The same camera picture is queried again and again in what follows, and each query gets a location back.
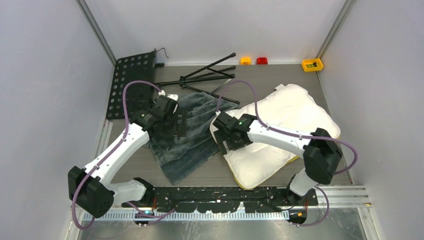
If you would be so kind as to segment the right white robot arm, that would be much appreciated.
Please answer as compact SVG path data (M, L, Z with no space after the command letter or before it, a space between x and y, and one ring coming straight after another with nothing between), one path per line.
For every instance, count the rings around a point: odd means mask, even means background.
M285 199L299 205L317 185L328 185L343 157L342 150L327 130L313 132L293 130L268 124L251 114L236 118L220 112L212 122L213 133L223 154L240 150L253 143L266 144L301 157L304 168L295 174L285 188Z

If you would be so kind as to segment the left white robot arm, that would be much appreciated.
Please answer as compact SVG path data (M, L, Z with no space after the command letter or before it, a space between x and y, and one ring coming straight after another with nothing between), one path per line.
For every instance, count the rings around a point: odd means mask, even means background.
M69 198L94 218L104 216L114 205L135 201L141 207L153 202L153 193L141 178L112 183L127 160L153 137L182 137L187 112L177 94L161 92L148 108L134 112L121 135L85 167L74 166L67 174Z

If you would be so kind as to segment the grey fluffy pillowcase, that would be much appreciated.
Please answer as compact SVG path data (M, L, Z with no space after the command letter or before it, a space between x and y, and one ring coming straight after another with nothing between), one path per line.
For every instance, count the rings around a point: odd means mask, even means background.
M185 137L155 136L150 147L164 176L176 185L214 156L219 147L210 132L218 101L211 95L195 92L179 96L178 104L187 110Z

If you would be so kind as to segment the white yellow black pillow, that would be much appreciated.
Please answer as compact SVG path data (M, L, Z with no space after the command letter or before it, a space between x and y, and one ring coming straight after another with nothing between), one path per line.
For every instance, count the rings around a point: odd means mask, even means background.
M258 187L286 164L305 159L304 148L312 145L309 137L316 130L325 130L333 139L341 135L330 115L296 84L280 84L265 98L222 113L235 126L247 127L246 142L239 144L213 124L209 127L234 179L245 190Z

